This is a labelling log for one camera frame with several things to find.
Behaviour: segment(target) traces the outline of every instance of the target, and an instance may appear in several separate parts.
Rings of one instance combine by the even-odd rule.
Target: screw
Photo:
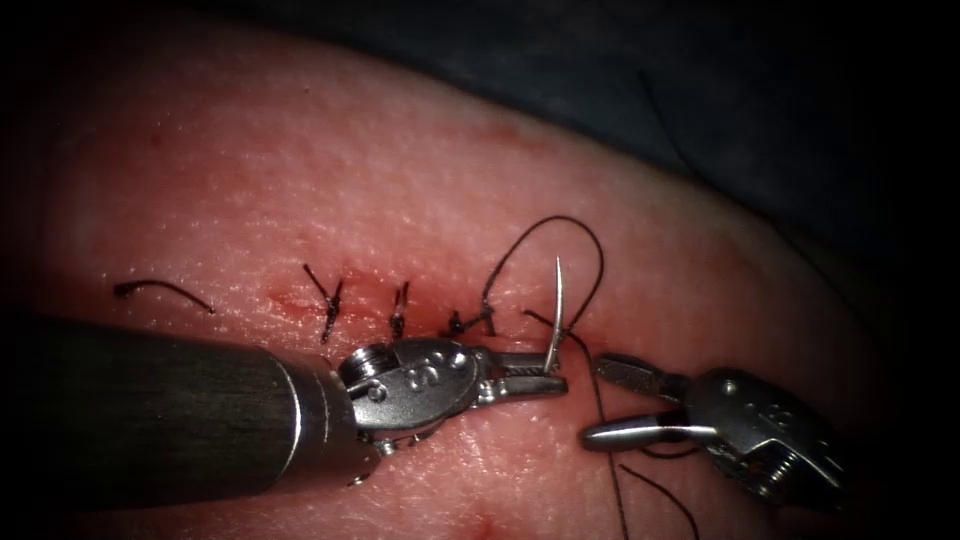
[[[367,398],[374,403],[380,403],[387,399],[387,389],[383,385],[371,386],[367,390]]]

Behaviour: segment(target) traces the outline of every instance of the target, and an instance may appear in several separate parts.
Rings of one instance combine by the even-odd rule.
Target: silver needle
[[[557,257],[557,305],[553,311],[553,334],[550,335],[550,348],[547,349],[547,360],[543,363],[543,374],[549,375],[550,368],[557,359],[557,349],[560,347],[560,328],[563,324],[563,274],[560,271],[560,257]]]

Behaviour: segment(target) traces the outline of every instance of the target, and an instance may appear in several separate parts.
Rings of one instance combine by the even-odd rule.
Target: skin
[[[592,352],[642,356],[695,376],[750,370],[797,394],[852,438],[882,418],[867,338],[765,222],[683,179],[590,140],[347,49],[193,16],[118,30],[28,115],[4,156],[7,303],[134,328],[266,344],[338,362],[390,339],[410,282],[407,336],[477,314],[496,261],[537,220],[566,214],[600,238],[606,273],[575,328]],[[542,350],[553,259],[568,317],[597,272],[578,229],[540,229],[490,300],[505,351]],[[320,343],[325,305],[341,314]],[[176,294],[112,285],[157,278]],[[598,420],[584,358],[568,340],[562,399],[448,421],[384,460],[362,486],[71,516],[98,538],[615,538],[607,457],[576,444]],[[608,417],[665,410],[601,383]],[[702,455],[615,456],[667,487],[703,538],[761,538],[782,525]],[[618,473],[631,538],[690,534],[680,511]],[[869,515],[861,512],[858,516]],[[851,527],[803,520],[807,526]]]

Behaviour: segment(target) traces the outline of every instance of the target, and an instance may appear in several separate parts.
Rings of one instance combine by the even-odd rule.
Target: black suture thread
[[[393,315],[390,315],[390,332],[394,341],[403,337],[403,329],[407,324],[403,312],[407,309],[407,289],[410,288],[410,282],[404,281],[403,287],[397,289],[393,296]]]
[[[198,306],[202,307],[207,311],[207,313],[211,315],[217,312],[217,310],[213,309],[213,306],[204,302],[203,300],[201,300],[199,297],[197,297],[190,291],[185,290],[183,287],[180,287],[179,285],[174,285],[169,281],[163,281],[160,279],[141,279],[137,281],[128,281],[126,283],[117,283],[116,285],[113,286],[113,294],[122,298],[127,298],[133,293],[133,291],[136,291],[137,289],[141,289],[143,287],[150,287],[150,286],[163,287],[165,289],[170,289],[171,291],[183,296],[187,300],[190,300],[194,304],[197,304]]]
[[[466,322],[463,322],[460,319],[460,314],[457,311],[454,311],[453,314],[450,316],[450,321],[448,323],[449,324],[448,331],[444,335],[455,336],[458,334],[462,334],[463,332],[466,332],[470,327],[472,327],[473,325],[477,324],[480,321],[484,322],[484,325],[487,328],[488,336],[497,335],[496,330],[494,329],[494,326],[493,326],[493,313],[495,312],[495,310],[490,305],[490,300],[489,300],[490,290],[493,288],[493,284],[496,282],[497,277],[500,276],[500,272],[503,271],[503,266],[504,264],[506,264],[507,259],[509,259],[511,255],[513,255],[513,252],[516,251],[518,247],[520,247],[520,244],[522,244],[523,241],[526,240],[527,236],[529,236],[530,233],[532,233],[534,230],[539,228],[541,225],[550,221],[555,221],[555,220],[568,221],[570,223],[573,223],[574,225],[577,225],[578,227],[583,229],[587,233],[587,235],[590,236],[590,239],[593,241],[593,244],[597,247],[597,255],[599,257],[599,268],[597,270],[597,278],[594,281],[593,287],[590,289],[590,293],[587,295],[587,298],[583,301],[583,304],[580,305],[580,309],[578,309],[577,312],[570,319],[570,324],[567,326],[567,328],[573,328],[574,325],[577,324],[577,321],[580,320],[580,317],[583,316],[583,312],[586,311],[587,306],[593,300],[594,295],[597,293],[597,289],[600,288],[600,281],[603,279],[603,271],[604,271],[603,247],[600,246],[600,240],[597,238],[597,235],[594,234],[593,230],[591,230],[590,227],[588,227],[582,221],[570,216],[555,215],[555,216],[545,217],[540,221],[534,223],[529,228],[527,228],[527,230],[524,231],[519,238],[517,238],[517,240],[513,243],[512,246],[510,246],[510,248],[507,250],[504,256],[493,268],[493,271],[490,273],[490,277],[487,278],[487,283],[483,288],[483,293],[480,295],[480,313],[476,317]]]
[[[686,450],[680,452],[657,452],[656,450],[650,450],[649,448],[641,448],[640,453],[652,457],[654,459],[680,459],[685,458],[691,454],[696,454],[699,448],[694,446],[693,448],[687,448]]]
[[[535,311],[525,309],[523,314],[528,317],[533,317],[547,326],[553,326],[553,322]],[[600,384],[597,382],[597,374],[590,369],[590,366],[593,364],[590,349],[587,348],[587,344],[580,339],[580,336],[574,334],[569,328],[563,330],[563,336],[570,337],[570,339],[580,347],[580,351],[583,353],[583,358],[587,362],[587,371],[590,373],[590,385],[593,387],[593,398],[597,406],[597,415],[600,417],[601,422],[605,422],[607,415],[603,411],[603,400],[600,398]],[[620,520],[620,532],[624,540],[630,540],[630,533],[627,530],[627,516],[623,509],[623,494],[620,492],[620,479],[617,477],[617,469],[613,464],[613,454],[610,452],[607,452],[607,467],[610,470],[610,480],[613,482],[613,496],[617,501],[617,517]]]
[[[324,321],[323,335],[320,336],[320,343],[326,343],[327,339],[330,338],[330,332],[333,331],[333,323],[337,321],[337,315],[340,314],[340,291],[343,289],[343,280],[341,279],[337,282],[337,290],[333,293],[333,296],[330,296],[327,294],[327,290],[323,288],[323,285],[320,284],[317,276],[313,275],[313,270],[310,270],[309,264],[303,263],[303,270],[310,276],[313,284],[320,289],[320,294],[323,295],[323,301],[327,303],[327,320]]]
[[[687,521],[690,522],[690,528],[693,530],[693,540],[700,540],[700,529],[697,527],[697,521],[693,519],[693,514],[690,513],[690,510],[688,510],[687,507],[684,506],[682,502],[680,502],[680,499],[678,499],[676,495],[674,495],[673,493],[670,493],[670,490],[668,490],[667,488],[654,482],[650,478],[647,478],[646,476],[638,473],[637,471],[631,469],[630,467],[627,467],[623,463],[621,463],[619,466],[627,474],[633,476],[634,478],[639,478],[640,480],[646,482],[647,485],[656,489],[657,491],[662,493],[664,496],[666,496],[668,499],[670,499],[670,502],[675,504],[677,508],[679,508],[680,511],[683,512],[683,515],[687,518]]]

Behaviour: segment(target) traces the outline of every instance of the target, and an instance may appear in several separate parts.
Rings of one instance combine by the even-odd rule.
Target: pink skin
[[[493,265],[540,218],[586,222],[607,257],[575,331],[593,352],[642,355],[695,375],[751,370],[837,427],[875,426],[867,342],[835,297],[761,221],[681,179],[593,142],[339,47],[209,21],[156,17],[116,36],[24,126],[4,158],[25,182],[5,194],[9,301],[177,334],[341,359],[388,340],[410,282],[406,335],[436,335],[479,309]],[[597,271],[565,223],[535,233],[491,295],[497,338],[541,350],[553,258],[567,314]],[[324,305],[342,312],[320,343]],[[114,283],[158,278],[217,308]],[[606,456],[577,431],[598,418],[585,361],[562,349],[570,394],[472,411],[385,459],[360,487],[78,516],[123,538],[616,538]],[[602,384],[608,416],[664,406]],[[683,501],[703,538],[760,538],[775,523],[703,456],[615,456]],[[619,473],[632,538],[690,534],[662,495]]]

